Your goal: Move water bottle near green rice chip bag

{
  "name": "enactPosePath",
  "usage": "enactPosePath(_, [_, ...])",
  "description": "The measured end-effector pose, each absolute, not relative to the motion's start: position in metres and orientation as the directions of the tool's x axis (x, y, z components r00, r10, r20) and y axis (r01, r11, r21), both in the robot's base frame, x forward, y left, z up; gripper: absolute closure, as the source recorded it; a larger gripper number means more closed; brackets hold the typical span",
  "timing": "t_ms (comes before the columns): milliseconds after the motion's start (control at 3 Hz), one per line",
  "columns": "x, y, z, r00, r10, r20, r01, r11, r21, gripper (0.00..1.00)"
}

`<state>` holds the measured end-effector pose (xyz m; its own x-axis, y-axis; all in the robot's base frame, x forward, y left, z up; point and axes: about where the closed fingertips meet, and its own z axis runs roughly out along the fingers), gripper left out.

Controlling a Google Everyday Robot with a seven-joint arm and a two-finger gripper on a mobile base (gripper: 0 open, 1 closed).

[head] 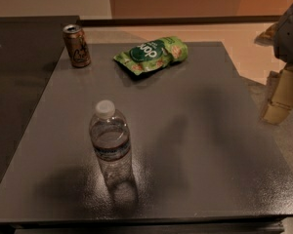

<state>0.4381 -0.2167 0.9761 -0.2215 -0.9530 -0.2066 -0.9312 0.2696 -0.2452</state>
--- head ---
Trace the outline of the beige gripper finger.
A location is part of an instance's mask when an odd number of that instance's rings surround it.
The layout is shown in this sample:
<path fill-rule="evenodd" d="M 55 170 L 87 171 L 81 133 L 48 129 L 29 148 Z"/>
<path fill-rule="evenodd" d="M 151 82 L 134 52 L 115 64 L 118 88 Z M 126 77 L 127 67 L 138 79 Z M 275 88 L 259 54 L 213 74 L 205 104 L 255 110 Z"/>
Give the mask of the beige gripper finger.
<path fill-rule="evenodd" d="M 274 42 L 274 36 L 278 29 L 278 23 L 272 24 L 265 31 L 261 32 L 254 40 L 256 44 L 262 46 L 272 46 Z"/>
<path fill-rule="evenodd" d="M 293 109 L 293 64 L 287 63 L 280 72 L 271 71 L 261 118 L 278 125 Z"/>

